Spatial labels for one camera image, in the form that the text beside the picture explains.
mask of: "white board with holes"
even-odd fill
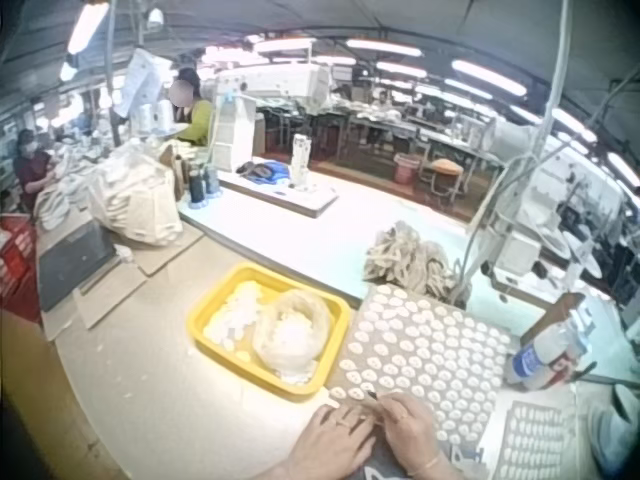
[[[473,447],[494,410],[511,338],[393,285],[372,287],[327,383],[337,401],[402,391],[431,406],[437,438]]]

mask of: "white thread spool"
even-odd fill
[[[163,132],[173,127],[173,105],[167,99],[161,100],[156,106],[156,128]]]
[[[147,103],[138,108],[138,131],[149,133],[153,130],[153,105]]]

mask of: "yellow plastic tray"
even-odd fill
[[[212,315],[224,305],[229,295],[233,293],[240,283],[250,280],[257,282],[262,288],[263,304],[271,303],[278,295],[291,289],[313,292],[327,304],[331,314],[331,330],[324,351],[317,358],[318,366],[316,372],[307,384],[300,386],[289,385],[280,380],[262,363],[251,346],[255,325],[248,327],[245,330],[243,339],[235,343],[235,351],[244,350],[250,354],[251,360],[249,362],[241,360],[234,352],[228,352],[222,346],[216,345],[204,336],[204,327],[207,326]],[[349,328],[350,317],[351,310],[343,299],[290,280],[259,265],[243,263],[229,272],[227,277],[209,291],[191,310],[187,328],[195,339],[199,350],[206,355],[261,387],[291,400],[302,400],[304,397],[317,392],[327,380],[333,362],[340,351],[345,333]]]

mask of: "plastic bag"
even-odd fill
[[[173,173],[135,142],[114,150],[88,186],[89,209],[105,227],[150,245],[168,245],[182,233]]]
[[[306,383],[330,327],[329,309],[320,297],[290,290],[264,308],[253,334],[253,348],[281,378]]]

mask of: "trash bin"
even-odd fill
[[[422,157],[418,155],[409,155],[406,153],[398,153],[393,157],[396,163],[395,182],[400,185],[410,185],[416,176],[416,171],[420,167]]]

